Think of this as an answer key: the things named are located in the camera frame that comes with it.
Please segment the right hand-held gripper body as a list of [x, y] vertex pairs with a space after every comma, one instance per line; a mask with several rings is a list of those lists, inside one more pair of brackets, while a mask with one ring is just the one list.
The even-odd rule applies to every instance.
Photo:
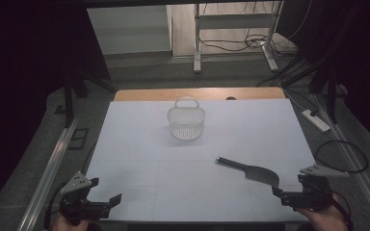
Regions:
[[283, 192], [280, 198], [283, 206], [292, 208], [306, 208], [321, 211], [332, 204], [332, 191], [328, 177], [349, 177], [347, 171], [339, 171], [317, 164], [304, 167], [299, 175], [304, 175], [305, 180], [300, 192]]

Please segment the white metal stand frame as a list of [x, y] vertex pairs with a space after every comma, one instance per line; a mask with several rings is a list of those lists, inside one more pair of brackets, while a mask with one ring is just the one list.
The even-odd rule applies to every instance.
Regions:
[[259, 43], [271, 71], [277, 72], [278, 66], [271, 51], [271, 41], [275, 32], [282, 4], [276, 3], [271, 13], [248, 14], [216, 14], [201, 15], [199, 4], [195, 4], [195, 46], [194, 46], [194, 72], [201, 72], [200, 36], [201, 30], [222, 29], [263, 29], [268, 33], [264, 41]]

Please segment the white table cover sheet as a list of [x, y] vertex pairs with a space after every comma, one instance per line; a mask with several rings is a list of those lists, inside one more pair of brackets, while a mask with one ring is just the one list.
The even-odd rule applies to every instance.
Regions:
[[206, 100], [202, 135], [179, 141], [167, 112], [173, 103], [110, 104], [87, 175], [100, 182], [89, 198], [116, 194], [112, 220], [162, 222], [299, 221], [269, 186], [237, 169], [217, 164], [223, 157], [276, 172], [280, 187], [298, 191], [301, 168], [314, 159], [287, 99]]

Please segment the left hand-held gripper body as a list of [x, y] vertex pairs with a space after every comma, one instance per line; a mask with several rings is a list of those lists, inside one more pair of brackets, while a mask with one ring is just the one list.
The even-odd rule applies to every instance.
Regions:
[[73, 225], [78, 225], [83, 219], [100, 220], [109, 216], [109, 202], [88, 200], [91, 180], [78, 171], [61, 187], [60, 213]]

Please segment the black rectangular frame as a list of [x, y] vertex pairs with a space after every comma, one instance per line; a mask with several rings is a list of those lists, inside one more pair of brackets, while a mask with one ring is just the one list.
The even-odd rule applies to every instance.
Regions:
[[86, 144], [89, 128], [75, 129], [68, 144], [70, 150], [82, 150]]

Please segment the white power strip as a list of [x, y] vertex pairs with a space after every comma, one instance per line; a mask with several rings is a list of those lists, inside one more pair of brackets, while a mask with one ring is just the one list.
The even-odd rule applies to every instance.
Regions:
[[320, 132], [325, 133], [330, 130], [330, 127], [326, 122], [324, 122], [319, 116], [312, 115], [310, 110], [305, 110], [302, 115], [314, 125]]

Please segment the white plastic basket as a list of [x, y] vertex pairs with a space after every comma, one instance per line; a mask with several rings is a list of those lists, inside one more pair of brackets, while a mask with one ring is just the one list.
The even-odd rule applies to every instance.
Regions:
[[180, 141], [194, 141], [203, 132], [205, 111], [198, 101], [189, 96], [175, 101], [167, 112], [171, 134]]

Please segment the aluminium rail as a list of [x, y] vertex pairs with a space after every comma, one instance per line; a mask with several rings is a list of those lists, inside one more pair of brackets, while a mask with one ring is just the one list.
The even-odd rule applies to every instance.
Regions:
[[18, 224], [16, 231], [33, 231], [44, 201], [49, 194], [49, 190], [54, 182], [61, 161], [65, 156], [68, 144], [78, 123], [79, 117], [76, 116], [69, 125], [62, 130], [35, 192], [26, 208], [26, 211]]
[[[346, 141], [347, 138], [345, 137], [343, 130], [341, 129], [341, 125], [334, 124], [333, 121], [330, 119], [327, 112], [327, 104], [324, 102], [323, 97], [320, 94], [311, 94], [311, 98], [315, 101], [315, 104], [319, 107], [320, 115], [330, 127], [330, 132], [332, 136], [335, 139]], [[352, 147], [347, 147], [345, 144], [341, 144], [340, 149], [349, 167], [360, 166], [360, 160], [357, 158], [356, 153]], [[368, 176], [366, 171], [363, 171], [362, 173], [356, 173], [355, 179], [359, 187], [361, 188], [363, 194], [365, 195], [367, 201], [370, 204], [370, 177]]]

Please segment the person's left hand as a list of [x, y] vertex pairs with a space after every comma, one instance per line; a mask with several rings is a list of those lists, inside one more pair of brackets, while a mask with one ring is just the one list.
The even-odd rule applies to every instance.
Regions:
[[83, 219], [78, 225], [73, 225], [63, 215], [58, 215], [52, 224], [51, 231], [87, 231], [89, 224], [88, 220]]

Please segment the wooden table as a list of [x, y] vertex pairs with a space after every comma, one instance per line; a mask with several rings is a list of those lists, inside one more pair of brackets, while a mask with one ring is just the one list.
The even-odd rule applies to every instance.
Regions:
[[265, 88], [196, 88], [196, 89], [155, 89], [119, 90], [115, 101], [175, 101], [190, 96], [196, 100], [283, 99], [284, 92], [278, 87]]

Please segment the black stand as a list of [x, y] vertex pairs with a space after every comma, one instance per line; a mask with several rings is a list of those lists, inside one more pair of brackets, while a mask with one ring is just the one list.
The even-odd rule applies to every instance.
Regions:
[[311, 93], [320, 93], [323, 87], [327, 88], [327, 114], [332, 123], [336, 124], [335, 101], [337, 97], [337, 74], [333, 67], [319, 68], [309, 84], [309, 91]]
[[99, 87], [111, 92], [117, 93], [118, 89], [103, 80], [92, 76], [89, 72], [79, 70], [76, 74], [68, 74], [64, 79], [65, 103], [66, 103], [66, 124], [65, 128], [69, 128], [74, 119], [73, 97], [75, 92], [78, 97], [87, 97], [89, 90], [85, 84], [85, 80], [98, 85]]

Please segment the person's right hand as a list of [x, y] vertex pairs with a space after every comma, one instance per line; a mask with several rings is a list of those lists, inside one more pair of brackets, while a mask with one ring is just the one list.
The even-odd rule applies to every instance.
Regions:
[[305, 208], [296, 211], [309, 220], [315, 231], [349, 231], [347, 220], [334, 205], [319, 212]]

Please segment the black curtain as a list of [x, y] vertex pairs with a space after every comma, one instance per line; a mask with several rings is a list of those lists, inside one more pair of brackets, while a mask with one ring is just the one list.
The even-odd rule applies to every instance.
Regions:
[[66, 78], [109, 76], [84, 0], [0, 0], [0, 190]]
[[347, 90], [347, 107], [370, 132], [370, 0], [286, 0], [277, 32], [315, 63], [332, 46], [351, 6], [361, 9], [334, 56], [337, 82]]

